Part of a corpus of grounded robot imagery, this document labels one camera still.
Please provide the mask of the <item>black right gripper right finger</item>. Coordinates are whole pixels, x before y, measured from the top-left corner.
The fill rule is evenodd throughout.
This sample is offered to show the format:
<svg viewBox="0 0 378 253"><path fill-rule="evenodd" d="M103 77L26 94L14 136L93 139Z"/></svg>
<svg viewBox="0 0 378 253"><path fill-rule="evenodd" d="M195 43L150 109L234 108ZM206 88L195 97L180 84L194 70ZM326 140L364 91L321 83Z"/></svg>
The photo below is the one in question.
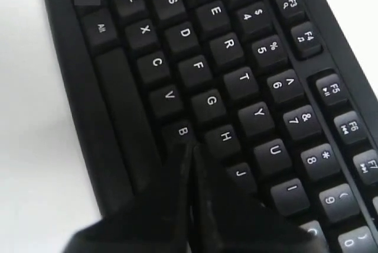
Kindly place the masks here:
<svg viewBox="0 0 378 253"><path fill-rule="evenodd" d="M193 148L199 252L314 252L315 238L239 188L202 145Z"/></svg>

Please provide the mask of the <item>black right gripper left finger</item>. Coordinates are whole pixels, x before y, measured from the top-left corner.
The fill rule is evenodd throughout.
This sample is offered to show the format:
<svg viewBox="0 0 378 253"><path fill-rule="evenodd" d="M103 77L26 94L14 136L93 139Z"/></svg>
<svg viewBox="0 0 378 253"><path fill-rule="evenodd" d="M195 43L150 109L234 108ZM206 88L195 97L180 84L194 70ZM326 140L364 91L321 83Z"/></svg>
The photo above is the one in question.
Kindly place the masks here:
<svg viewBox="0 0 378 253"><path fill-rule="evenodd" d="M64 252L187 252L193 143L177 144L134 201L76 232Z"/></svg>

